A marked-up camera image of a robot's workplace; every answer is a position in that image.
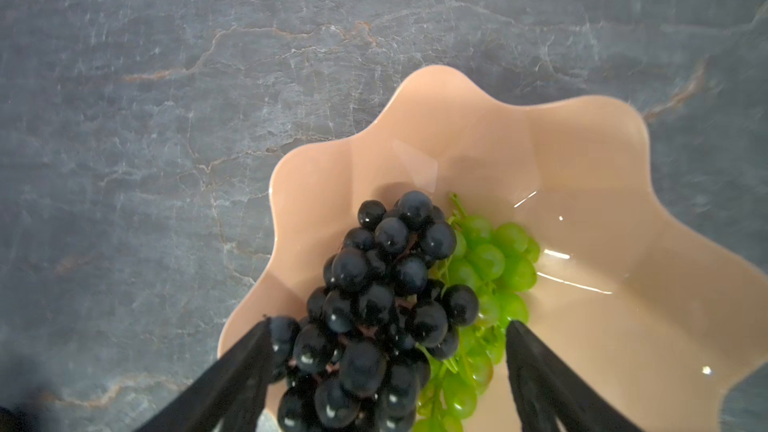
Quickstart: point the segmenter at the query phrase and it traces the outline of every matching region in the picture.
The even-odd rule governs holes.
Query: beige bowl
[[[768,358],[768,282],[659,203],[636,110],[600,96],[510,106],[446,66],[411,74],[366,130],[280,161],[272,259],[219,356],[264,314],[306,315],[360,203],[412,188],[528,228],[544,252],[529,326],[648,432],[718,430],[725,393]],[[494,375],[465,430],[518,430],[506,366]],[[273,414],[283,391],[270,388]]]

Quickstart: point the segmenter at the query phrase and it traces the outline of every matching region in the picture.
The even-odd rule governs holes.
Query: fruit bowl
[[[411,74],[362,132],[280,161],[272,257],[218,355],[265,314],[303,317],[360,203],[390,206],[413,188],[446,211],[457,192],[536,237],[529,327],[648,432],[718,430],[728,389],[768,359],[768,281],[659,203],[636,110],[602,96],[511,106],[446,66]],[[519,430],[506,377],[502,362],[465,430]],[[284,391],[270,387],[272,414]]]

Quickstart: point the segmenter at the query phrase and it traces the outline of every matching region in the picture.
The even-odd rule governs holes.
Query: grape stem
[[[460,215],[460,218],[464,218],[467,216],[467,211],[462,205],[462,201],[459,200],[458,194],[456,192],[451,192],[450,196],[451,202],[453,202],[453,205],[456,206],[456,209],[458,209],[458,214]]]

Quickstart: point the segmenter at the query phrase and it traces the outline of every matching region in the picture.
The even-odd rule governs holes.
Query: stone countertop
[[[766,0],[0,0],[0,24],[0,399],[44,377],[56,430],[131,430],[196,378],[270,257],[274,165],[426,64],[629,101],[662,203],[768,270]],[[725,430],[766,428],[766,369]]]

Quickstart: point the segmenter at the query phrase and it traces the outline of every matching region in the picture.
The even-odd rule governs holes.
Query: bunch of black grapes
[[[357,220],[326,261],[307,316],[270,320],[273,381],[288,383],[277,411],[285,432],[410,430],[431,375],[417,345],[450,358],[456,327],[477,317],[471,288],[444,291],[427,276],[453,254],[456,235],[426,194],[407,192],[389,211],[367,200]]]

